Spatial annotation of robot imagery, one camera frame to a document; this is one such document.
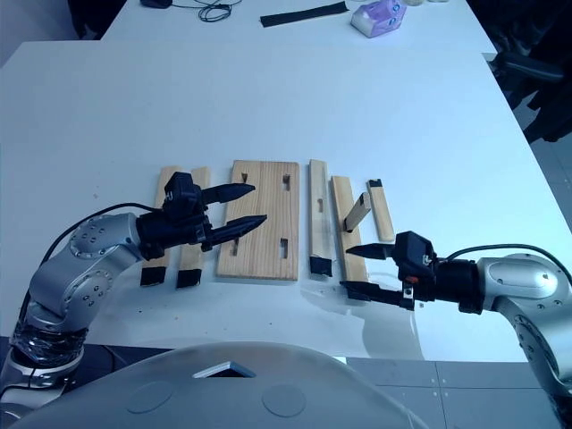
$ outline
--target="black strap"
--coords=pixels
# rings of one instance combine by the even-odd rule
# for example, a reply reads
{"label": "black strap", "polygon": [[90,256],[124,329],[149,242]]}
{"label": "black strap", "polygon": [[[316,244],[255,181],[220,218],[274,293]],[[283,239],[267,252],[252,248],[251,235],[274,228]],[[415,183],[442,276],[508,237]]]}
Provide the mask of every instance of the black strap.
{"label": "black strap", "polygon": [[307,11],[278,13],[276,15],[266,15],[260,17],[263,27],[272,27],[274,25],[287,24],[289,22],[309,20],[319,16],[337,15],[339,13],[347,12],[349,9],[346,7],[345,2],[329,4],[327,6],[316,7],[315,9],[308,9]]}

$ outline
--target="black mouse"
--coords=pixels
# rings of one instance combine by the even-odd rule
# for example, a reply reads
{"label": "black mouse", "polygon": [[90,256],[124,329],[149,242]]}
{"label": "black mouse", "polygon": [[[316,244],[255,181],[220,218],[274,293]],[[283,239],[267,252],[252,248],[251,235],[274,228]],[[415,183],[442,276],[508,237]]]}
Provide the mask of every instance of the black mouse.
{"label": "black mouse", "polygon": [[172,4],[172,0],[141,0],[141,4],[156,9],[166,9]]}

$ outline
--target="wooden board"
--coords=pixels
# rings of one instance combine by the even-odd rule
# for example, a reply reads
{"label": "wooden board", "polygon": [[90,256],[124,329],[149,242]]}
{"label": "wooden board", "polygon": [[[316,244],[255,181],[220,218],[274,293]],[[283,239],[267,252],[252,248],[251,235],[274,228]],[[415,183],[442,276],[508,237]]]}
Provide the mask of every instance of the wooden board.
{"label": "wooden board", "polygon": [[[196,168],[190,172],[193,182],[201,189],[208,188],[211,182],[211,172],[208,167]],[[177,287],[193,286],[200,282],[200,275],[203,270],[203,251],[200,244],[185,244],[181,246],[181,262],[179,265],[179,277]],[[194,272],[195,275],[185,275],[184,272]],[[190,279],[194,279],[190,284],[186,284]]]}
{"label": "wooden board", "polygon": [[[157,191],[155,195],[155,207],[160,208],[164,202],[164,186],[174,172],[181,172],[182,169],[178,165],[170,165],[161,169],[159,175],[159,182],[157,183]],[[141,285],[158,284],[164,281],[164,273],[166,267],[169,265],[169,249],[164,252],[163,257],[158,259],[151,259],[144,261],[141,267]]]}
{"label": "wooden board", "polygon": [[382,181],[368,181],[367,189],[371,196],[372,208],[374,209],[375,227],[380,241],[394,241],[395,232],[391,223],[390,209],[387,207],[385,192]]}
{"label": "wooden board", "polygon": [[332,259],[328,164],[310,160],[310,256]]}
{"label": "wooden board", "polygon": [[349,178],[332,176],[332,193],[336,207],[336,229],[338,230],[338,237],[340,238],[344,279],[353,282],[367,282],[366,261],[364,258],[346,253],[348,248],[353,248],[361,244],[358,226],[354,228],[352,232],[344,231],[343,227],[344,219],[354,206]]}
{"label": "wooden board", "polygon": [[298,279],[299,166],[235,161],[232,182],[257,189],[227,204],[226,222],[267,215],[249,234],[221,245],[217,274],[254,279]]}

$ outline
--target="robotic arm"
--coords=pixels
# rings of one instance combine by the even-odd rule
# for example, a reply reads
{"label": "robotic arm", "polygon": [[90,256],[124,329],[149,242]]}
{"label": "robotic arm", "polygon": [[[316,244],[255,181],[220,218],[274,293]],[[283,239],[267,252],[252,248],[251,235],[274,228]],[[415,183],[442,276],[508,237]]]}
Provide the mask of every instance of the robotic arm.
{"label": "robotic arm", "polygon": [[[529,254],[457,259],[477,250],[527,248]],[[352,299],[415,308],[415,299],[458,303],[464,313],[501,313],[512,324],[540,385],[549,393],[561,418],[572,421],[572,278],[558,259],[541,248],[493,245],[460,250],[438,258],[431,241],[402,232],[395,245],[357,246],[348,253],[375,259],[391,257],[399,268],[402,290],[383,290],[368,282],[342,282]]]}
{"label": "robotic arm", "polygon": [[[31,280],[0,374],[2,412],[18,419],[62,394],[81,361],[89,324],[114,279],[129,266],[184,243],[201,243],[207,251],[260,225],[265,216],[248,216],[213,229],[205,215],[208,204],[239,198],[253,188],[232,184],[201,190],[189,174],[175,173],[165,187],[162,209],[139,218],[98,215],[82,223],[58,255],[45,258]],[[546,258],[521,254],[478,262],[457,259],[468,251],[506,247],[533,249]],[[351,299],[409,310],[415,308],[415,299],[441,299],[458,303],[461,312],[503,314],[560,418],[572,421],[572,277],[556,258],[522,245],[471,248],[439,258],[431,242],[413,232],[398,234],[395,245],[372,244],[348,252],[391,257],[402,281],[401,291],[342,282]]]}
{"label": "robotic arm", "polygon": [[208,204],[251,190],[248,184],[201,189],[190,174],[177,172],[165,186],[162,209],[140,217],[102,214],[82,223],[32,277],[0,375],[3,409],[25,414],[62,394],[83,356],[88,327],[124,270],[180,244],[201,243],[208,251],[260,225],[265,215],[213,229],[205,214]]}

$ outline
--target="gray floor tile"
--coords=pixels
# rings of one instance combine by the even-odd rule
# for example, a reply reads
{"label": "gray floor tile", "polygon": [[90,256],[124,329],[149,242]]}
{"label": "gray floor tile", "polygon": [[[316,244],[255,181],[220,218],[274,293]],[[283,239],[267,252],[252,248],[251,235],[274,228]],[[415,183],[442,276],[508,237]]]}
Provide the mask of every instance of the gray floor tile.
{"label": "gray floor tile", "polygon": [[572,134],[552,143],[552,150],[564,168],[572,168]]}
{"label": "gray floor tile", "polygon": [[383,386],[437,387],[434,362],[348,357],[348,365],[370,383]]}
{"label": "gray floor tile", "polygon": [[568,227],[572,229],[572,186],[569,183],[549,183]]}
{"label": "gray floor tile", "polygon": [[378,389],[400,402],[431,429],[445,429],[445,416],[438,389],[430,387],[378,386]]}
{"label": "gray floor tile", "polygon": [[564,168],[552,150],[551,145],[552,143],[538,140],[533,143],[530,148],[534,153],[536,162],[540,165],[541,170],[543,170],[546,181],[565,183],[568,181],[568,176],[564,172]]}
{"label": "gray floor tile", "polygon": [[0,337],[0,368],[4,364],[6,354],[8,353],[8,337]]}
{"label": "gray floor tile", "polygon": [[541,389],[441,389],[449,429],[560,428]]}
{"label": "gray floor tile", "polygon": [[528,363],[435,362],[442,388],[537,388]]}

